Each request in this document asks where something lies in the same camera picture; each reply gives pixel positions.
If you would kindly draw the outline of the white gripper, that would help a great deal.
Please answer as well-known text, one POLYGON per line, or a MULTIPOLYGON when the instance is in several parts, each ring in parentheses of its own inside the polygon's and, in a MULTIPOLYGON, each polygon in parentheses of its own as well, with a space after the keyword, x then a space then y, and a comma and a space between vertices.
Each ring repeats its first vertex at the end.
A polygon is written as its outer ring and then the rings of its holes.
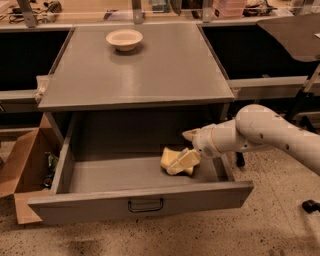
POLYGON ((203 158, 218 158, 222 153, 218 151, 213 143, 213 131, 215 124, 207 125, 184 131, 182 136, 192 142, 194 149, 185 148, 178 157, 171 162, 168 167, 169 173, 183 171, 184 169, 195 167, 200 163, 200 156, 203 158))

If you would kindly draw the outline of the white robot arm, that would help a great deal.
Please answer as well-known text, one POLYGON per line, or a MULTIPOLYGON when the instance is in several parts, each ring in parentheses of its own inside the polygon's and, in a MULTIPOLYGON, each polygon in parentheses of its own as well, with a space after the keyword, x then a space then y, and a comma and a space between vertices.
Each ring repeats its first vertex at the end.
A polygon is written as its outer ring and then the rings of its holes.
POLYGON ((278 148, 320 175, 320 135, 292 125, 262 105, 247 105, 230 121, 184 131, 182 136, 192 143, 193 149, 164 149, 161 167, 169 175, 192 174, 203 158, 267 147, 278 148))

